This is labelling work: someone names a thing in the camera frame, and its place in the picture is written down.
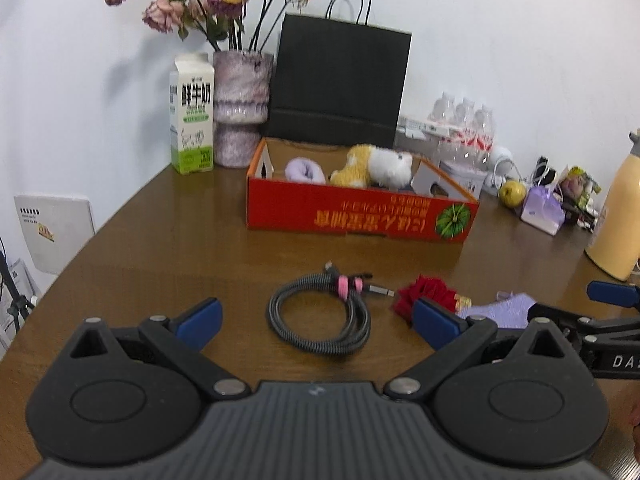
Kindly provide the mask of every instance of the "yellow thermos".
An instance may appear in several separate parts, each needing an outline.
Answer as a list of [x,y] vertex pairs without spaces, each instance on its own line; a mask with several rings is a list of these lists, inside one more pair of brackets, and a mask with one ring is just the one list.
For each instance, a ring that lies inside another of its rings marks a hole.
[[588,257],[625,282],[640,256],[640,129],[629,134],[634,146],[609,189],[588,247]]

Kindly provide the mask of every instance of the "pink cable tie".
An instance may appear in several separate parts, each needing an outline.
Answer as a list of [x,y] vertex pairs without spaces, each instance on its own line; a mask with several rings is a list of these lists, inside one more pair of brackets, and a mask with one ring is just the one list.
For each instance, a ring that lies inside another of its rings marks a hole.
[[[361,294],[362,289],[364,287],[362,283],[362,278],[354,278],[353,285],[355,286],[358,294]],[[347,301],[348,295],[349,295],[349,278],[348,276],[341,274],[338,277],[338,297],[340,297],[340,299],[343,301]]]

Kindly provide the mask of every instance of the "green label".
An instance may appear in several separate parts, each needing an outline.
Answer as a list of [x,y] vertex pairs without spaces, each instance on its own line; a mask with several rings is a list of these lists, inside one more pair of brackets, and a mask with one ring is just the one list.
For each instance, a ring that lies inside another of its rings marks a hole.
[[202,121],[207,121],[209,119],[208,114],[197,114],[197,115],[187,115],[183,121],[185,123],[201,123]]
[[180,174],[213,168],[213,147],[203,146],[181,152],[171,148],[171,164]]

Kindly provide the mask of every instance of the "red cardboard box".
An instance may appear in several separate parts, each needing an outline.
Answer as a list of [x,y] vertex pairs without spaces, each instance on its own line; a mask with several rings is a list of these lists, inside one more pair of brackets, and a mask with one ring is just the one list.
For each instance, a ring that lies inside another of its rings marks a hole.
[[247,172],[249,228],[298,232],[361,233],[463,242],[478,201],[427,160],[414,156],[410,192],[289,182],[287,163],[316,161],[324,174],[344,167],[348,147],[263,139]]

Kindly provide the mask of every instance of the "pink vase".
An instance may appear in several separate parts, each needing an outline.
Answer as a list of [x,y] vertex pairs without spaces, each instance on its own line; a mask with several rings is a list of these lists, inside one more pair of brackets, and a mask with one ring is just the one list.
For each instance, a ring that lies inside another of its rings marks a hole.
[[213,67],[214,158],[220,166],[246,168],[260,140],[258,125],[269,115],[273,55],[215,52]]

